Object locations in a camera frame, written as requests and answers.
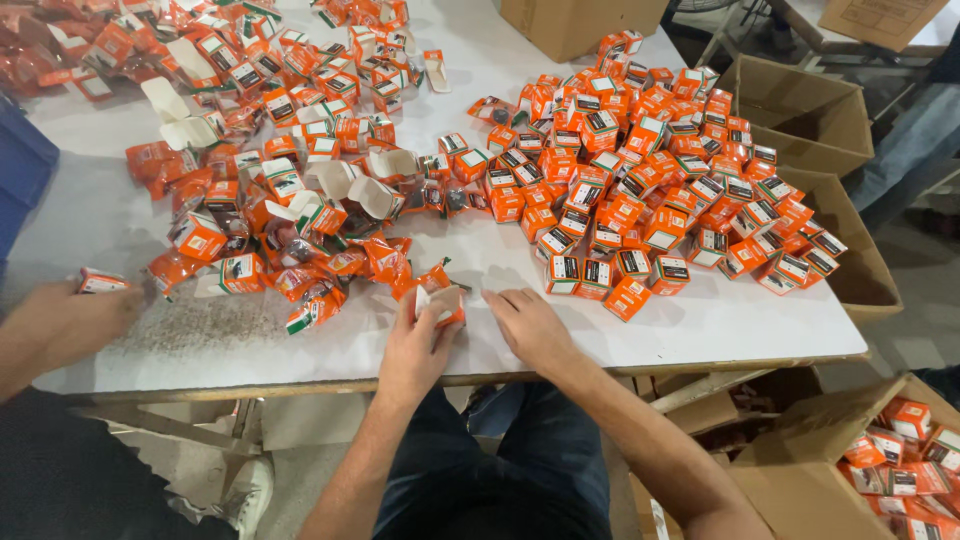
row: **shoe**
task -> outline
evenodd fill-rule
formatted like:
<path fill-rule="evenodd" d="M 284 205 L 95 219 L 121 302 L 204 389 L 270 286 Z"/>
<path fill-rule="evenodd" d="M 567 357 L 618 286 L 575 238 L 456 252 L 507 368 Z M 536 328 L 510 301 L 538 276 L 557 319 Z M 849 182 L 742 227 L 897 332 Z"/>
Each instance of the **shoe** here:
<path fill-rule="evenodd" d="M 273 495 L 274 468 L 266 457 L 258 457 L 244 463 L 224 501 L 216 504 L 215 509 L 221 519 L 237 530 L 238 540 L 253 540 Z"/>

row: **right hand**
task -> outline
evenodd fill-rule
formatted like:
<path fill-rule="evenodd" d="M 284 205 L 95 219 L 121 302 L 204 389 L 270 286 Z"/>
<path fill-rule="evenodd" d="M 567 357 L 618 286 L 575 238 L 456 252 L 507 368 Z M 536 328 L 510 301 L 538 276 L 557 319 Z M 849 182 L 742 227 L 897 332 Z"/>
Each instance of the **right hand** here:
<path fill-rule="evenodd" d="M 510 350 L 544 377 L 550 379 L 584 357 L 553 307 L 535 290 L 484 290 L 482 294 Z"/>

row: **blue jeans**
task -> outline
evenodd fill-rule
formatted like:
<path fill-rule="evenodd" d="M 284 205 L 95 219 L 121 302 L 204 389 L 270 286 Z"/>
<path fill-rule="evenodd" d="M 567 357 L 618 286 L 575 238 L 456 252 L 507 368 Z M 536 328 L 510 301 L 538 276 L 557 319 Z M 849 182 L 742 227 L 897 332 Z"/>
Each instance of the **blue jeans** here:
<path fill-rule="evenodd" d="M 863 183 L 850 194 L 867 229 L 900 215 L 940 179 L 929 165 L 960 148 L 960 85 L 930 85 L 863 165 Z"/>
<path fill-rule="evenodd" d="M 489 418 L 516 414 L 496 455 L 480 449 L 442 389 L 430 390 L 396 451 L 374 537 L 418 503 L 429 491 L 424 486 L 438 482 L 464 490 L 499 479 L 534 482 L 608 518 L 610 479 L 600 429 L 580 407 L 549 382 L 507 384 L 483 405 Z"/>

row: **small cardboard box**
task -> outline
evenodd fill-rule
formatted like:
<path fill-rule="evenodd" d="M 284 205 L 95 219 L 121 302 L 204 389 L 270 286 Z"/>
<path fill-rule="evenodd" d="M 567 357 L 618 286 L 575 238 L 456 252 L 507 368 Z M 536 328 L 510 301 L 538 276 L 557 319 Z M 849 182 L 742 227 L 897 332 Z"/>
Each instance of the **small cardboard box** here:
<path fill-rule="evenodd" d="M 780 167 L 777 172 L 785 182 L 806 193 L 803 204 L 850 248 L 837 259 L 840 267 L 827 282 L 851 320 L 862 325 L 901 312 L 903 301 L 897 284 L 837 177 L 789 167 Z"/>
<path fill-rule="evenodd" d="M 732 112 L 749 120 L 754 142 L 778 162 L 843 177 L 874 156 L 860 86 L 740 55 L 717 87 L 736 96 Z"/>
<path fill-rule="evenodd" d="M 638 49 L 634 36 L 652 36 L 666 0 L 502 0 L 500 16 L 552 61 L 565 62 L 597 51 L 609 34 L 633 31 L 625 52 Z"/>
<path fill-rule="evenodd" d="M 900 52 L 948 3 L 828 0 L 817 26 Z"/>
<path fill-rule="evenodd" d="M 777 419 L 776 430 L 755 439 L 727 471 L 779 538 L 893 540 L 836 463 L 897 396 L 928 404 L 935 424 L 960 428 L 960 412 L 906 375 L 796 402 Z"/>

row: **table edge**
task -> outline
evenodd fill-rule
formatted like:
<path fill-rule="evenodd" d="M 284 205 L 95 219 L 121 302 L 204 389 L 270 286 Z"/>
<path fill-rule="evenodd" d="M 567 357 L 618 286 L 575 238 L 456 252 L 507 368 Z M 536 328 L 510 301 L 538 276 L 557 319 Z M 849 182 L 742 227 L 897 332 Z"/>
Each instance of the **table edge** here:
<path fill-rule="evenodd" d="M 866 361 L 870 353 L 838 356 L 808 356 L 800 358 L 765 358 L 758 360 L 728 360 L 719 362 L 699 362 L 684 364 L 662 364 L 648 366 L 621 366 L 605 368 L 614 377 L 636 377 L 642 375 L 674 375 L 680 373 L 709 373 L 715 371 L 750 371 L 761 369 L 779 369 L 817 364 L 829 364 L 843 361 Z M 440 377 L 440 386 L 468 386 L 474 384 L 497 384 L 501 382 L 540 380 L 533 371 L 507 373 L 484 373 L 469 375 L 444 375 Z M 285 382 L 280 384 L 249 384 L 243 386 L 225 386 L 216 388 L 183 388 L 170 390 L 131 390 L 122 392 L 100 392 L 67 394 L 64 397 L 72 405 L 119 405 L 119 404 L 160 404 L 175 402 L 203 402 L 221 400 L 241 400 L 252 398 L 281 398 L 304 394 L 332 394 L 351 392 L 372 392 L 376 390 L 377 379 L 361 380 L 315 380 L 311 382 Z"/>

